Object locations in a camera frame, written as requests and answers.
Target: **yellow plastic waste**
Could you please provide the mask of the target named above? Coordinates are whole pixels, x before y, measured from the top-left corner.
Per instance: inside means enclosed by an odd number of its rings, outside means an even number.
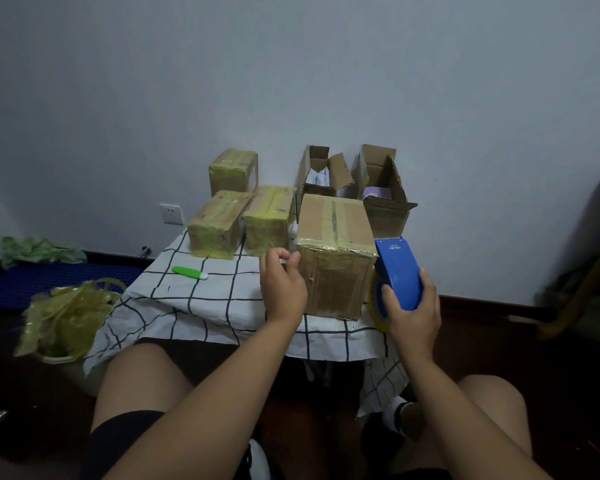
[[[96,331],[120,298],[120,293],[109,289],[111,285],[127,289],[115,278],[103,278],[35,295],[24,312],[25,329],[14,355],[39,352],[78,359],[87,354]]]

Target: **thigh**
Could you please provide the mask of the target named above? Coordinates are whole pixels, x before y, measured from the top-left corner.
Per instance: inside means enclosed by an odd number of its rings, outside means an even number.
[[[512,384],[496,376],[467,376],[458,386],[531,456],[527,407],[524,398]],[[417,468],[446,468],[430,428],[424,428],[416,443],[410,440],[405,442],[393,460],[390,472],[396,474]]]
[[[166,352],[154,344],[128,347],[107,368],[93,414],[93,431],[131,411],[167,412],[193,387]]]

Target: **blue plastic crate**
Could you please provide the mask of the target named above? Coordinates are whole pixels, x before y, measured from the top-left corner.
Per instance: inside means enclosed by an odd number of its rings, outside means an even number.
[[[140,267],[111,264],[17,264],[0,275],[0,308],[23,311],[37,293],[100,278],[117,278],[129,286],[142,272]],[[117,286],[111,289],[121,292]]]

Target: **purple item in box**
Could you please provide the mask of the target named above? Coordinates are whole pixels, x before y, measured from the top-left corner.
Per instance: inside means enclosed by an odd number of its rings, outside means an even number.
[[[362,200],[369,196],[387,198],[391,200],[391,195],[391,189],[386,187],[366,187],[364,192],[362,192]]]

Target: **black shorts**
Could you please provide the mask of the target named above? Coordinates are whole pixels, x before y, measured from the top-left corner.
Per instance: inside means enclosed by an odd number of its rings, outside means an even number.
[[[131,445],[162,416],[161,411],[131,411],[104,421],[93,430],[84,464],[80,471],[80,480],[100,480],[131,448]],[[250,450],[242,457],[234,480],[250,480]],[[275,465],[271,467],[271,478],[284,478]],[[450,480],[446,470],[424,468],[391,476],[391,480]]]

